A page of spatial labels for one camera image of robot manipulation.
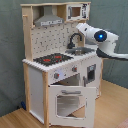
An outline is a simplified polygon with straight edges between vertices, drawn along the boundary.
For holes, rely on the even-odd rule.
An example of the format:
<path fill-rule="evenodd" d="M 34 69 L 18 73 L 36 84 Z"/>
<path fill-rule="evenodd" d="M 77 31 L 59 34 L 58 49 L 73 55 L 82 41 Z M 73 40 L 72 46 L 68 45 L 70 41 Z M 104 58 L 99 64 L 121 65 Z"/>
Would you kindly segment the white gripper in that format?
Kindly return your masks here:
<path fill-rule="evenodd" d="M 94 38 L 94 29 L 87 23 L 79 23 L 76 28 L 88 39 L 92 40 Z"/>

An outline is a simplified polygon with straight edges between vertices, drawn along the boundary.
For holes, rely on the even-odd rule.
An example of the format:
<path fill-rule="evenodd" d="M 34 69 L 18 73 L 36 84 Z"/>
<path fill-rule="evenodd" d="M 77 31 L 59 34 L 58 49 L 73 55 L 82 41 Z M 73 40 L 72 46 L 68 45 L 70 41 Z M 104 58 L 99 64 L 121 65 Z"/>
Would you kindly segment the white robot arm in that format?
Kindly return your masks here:
<path fill-rule="evenodd" d="M 98 46 L 96 50 L 98 57 L 128 60 L 128 54 L 117 54 L 114 52 L 116 41 L 119 38 L 118 35 L 100 28 L 94 28 L 87 23 L 79 23 L 76 28 L 85 36 L 86 39 Z"/>

